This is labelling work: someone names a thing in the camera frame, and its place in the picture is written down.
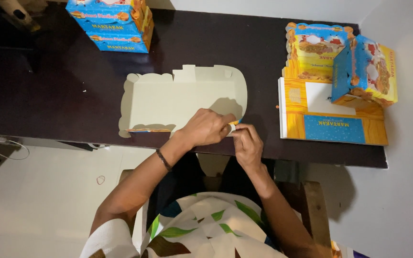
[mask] black bracelet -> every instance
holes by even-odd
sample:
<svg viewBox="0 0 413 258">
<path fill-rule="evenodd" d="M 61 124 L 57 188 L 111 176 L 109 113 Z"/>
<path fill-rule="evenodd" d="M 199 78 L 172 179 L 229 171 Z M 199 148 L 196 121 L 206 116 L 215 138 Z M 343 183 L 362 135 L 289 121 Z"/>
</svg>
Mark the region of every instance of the black bracelet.
<svg viewBox="0 0 413 258">
<path fill-rule="evenodd" d="M 164 164 L 165 168 L 171 172 L 172 171 L 172 167 L 169 165 L 169 163 L 167 162 L 167 160 L 163 157 L 162 153 L 160 153 L 160 149 L 156 150 L 157 155 L 159 156 L 159 158 L 162 160 L 162 163 Z"/>
</svg>

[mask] cable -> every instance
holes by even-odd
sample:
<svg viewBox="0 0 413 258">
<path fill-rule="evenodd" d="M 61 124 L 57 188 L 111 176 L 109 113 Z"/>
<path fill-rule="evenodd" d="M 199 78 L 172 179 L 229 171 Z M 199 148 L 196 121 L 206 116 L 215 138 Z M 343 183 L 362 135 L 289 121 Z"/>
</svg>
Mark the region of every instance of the cable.
<svg viewBox="0 0 413 258">
<path fill-rule="evenodd" d="M 2 155 L 2 154 L 0 153 L 0 156 L 3 156 L 3 157 L 8 158 L 8 159 L 12 159 L 12 160 L 23 160 L 23 159 L 26 159 L 27 157 L 30 156 L 30 150 L 29 150 L 28 148 L 26 148 L 25 146 L 23 146 L 22 144 L 20 144 L 20 143 L 18 143 L 18 142 L 15 142 L 15 141 L 13 141 L 13 140 L 7 140 L 7 141 L 10 141 L 10 142 L 12 142 L 12 143 L 15 143 L 15 144 L 18 144 L 18 145 L 22 146 L 23 148 L 25 148 L 25 149 L 28 151 L 28 155 L 27 155 L 26 157 L 24 157 L 24 158 L 11 158 L 11 157 L 4 156 L 4 155 Z"/>
</svg>

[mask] white shirt with leaf print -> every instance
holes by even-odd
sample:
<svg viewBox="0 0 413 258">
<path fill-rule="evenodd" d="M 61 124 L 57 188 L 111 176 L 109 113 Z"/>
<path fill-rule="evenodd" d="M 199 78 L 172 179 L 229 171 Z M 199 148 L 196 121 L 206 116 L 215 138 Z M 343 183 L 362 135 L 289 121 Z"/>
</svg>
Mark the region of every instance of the white shirt with leaf print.
<svg viewBox="0 0 413 258">
<path fill-rule="evenodd" d="M 100 226 L 81 258 L 285 258 L 273 249 L 264 212 L 250 199 L 220 192 L 180 198 L 159 214 L 143 239 L 141 255 L 121 219 Z"/>
</svg>

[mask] dark pants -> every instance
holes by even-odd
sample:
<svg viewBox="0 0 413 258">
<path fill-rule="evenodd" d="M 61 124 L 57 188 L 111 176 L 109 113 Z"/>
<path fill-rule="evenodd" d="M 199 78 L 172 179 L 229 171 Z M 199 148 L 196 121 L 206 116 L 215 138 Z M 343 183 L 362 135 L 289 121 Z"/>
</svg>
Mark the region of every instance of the dark pants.
<svg viewBox="0 0 413 258">
<path fill-rule="evenodd" d="M 262 159 L 267 166 L 270 176 L 273 178 L 274 160 Z M 203 173 L 199 160 L 195 153 L 187 153 L 173 166 L 172 172 L 160 181 L 149 199 L 146 230 L 156 216 L 170 203 L 179 198 L 205 192 Z M 224 169 L 220 192 L 236 194 L 247 197 L 262 208 L 261 199 L 254 189 L 251 180 L 243 168 L 238 164 L 235 156 L 231 156 Z"/>
</svg>

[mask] table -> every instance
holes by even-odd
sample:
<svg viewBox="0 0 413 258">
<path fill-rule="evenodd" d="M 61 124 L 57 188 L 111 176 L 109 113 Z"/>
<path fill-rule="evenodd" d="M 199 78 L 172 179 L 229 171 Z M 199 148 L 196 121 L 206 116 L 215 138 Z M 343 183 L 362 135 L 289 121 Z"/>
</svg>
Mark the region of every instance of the table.
<svg viewBox="0 0 413 258">
<path fill-rule="evenodd" d="M 18 51 L 0 50 L 0 135 L 158 148 L 168 133 L 118 135 L 123 82 L 129 73 L 171 73 L 183 64 L 238 68 L 246 79 L 244 123 L 255 125 L 263 156 L 302 162 L 387 167 L 382 146 L 279 138 L 278 78 L 285 66 L 285 26 L 294 19 L 153 10 L 150 54 L 99 51 L 51 3 L 39 20 L 47 32 L 36 73 Z M 352 26 L 357 34 L 359 27 Z M 196 152 L 234 154 L 232 138 Z"/>
</svg>

